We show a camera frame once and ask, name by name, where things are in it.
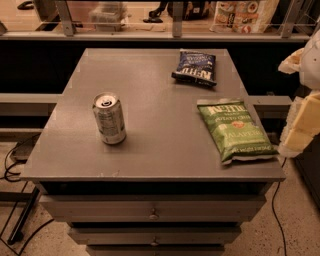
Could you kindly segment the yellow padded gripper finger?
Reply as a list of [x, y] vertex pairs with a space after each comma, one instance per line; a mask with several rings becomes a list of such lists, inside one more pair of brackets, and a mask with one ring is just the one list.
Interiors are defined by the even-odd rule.
[[301, 70], [301, 57], [304, 49], [300, 48], [289, 55], [278, 66], [278, 70], [282, 73], [293, 74]]
[[311, 92], [305, 98], [296, 97], [289, 108], [278, 152], [284, 157], [294, 158], [302, 153], [319, 133], [320, 92]]

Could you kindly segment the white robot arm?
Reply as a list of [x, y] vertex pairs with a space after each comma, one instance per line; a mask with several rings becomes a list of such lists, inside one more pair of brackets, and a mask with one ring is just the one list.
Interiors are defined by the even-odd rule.
[[308, 96], [296, 97], [292, 102], [280, 137], [278, 152], [294, 158], [320, 133], [320, 30], [303, 48], [283, 60], [278, 70], [298, 72], [300, 84], [311, 90]]

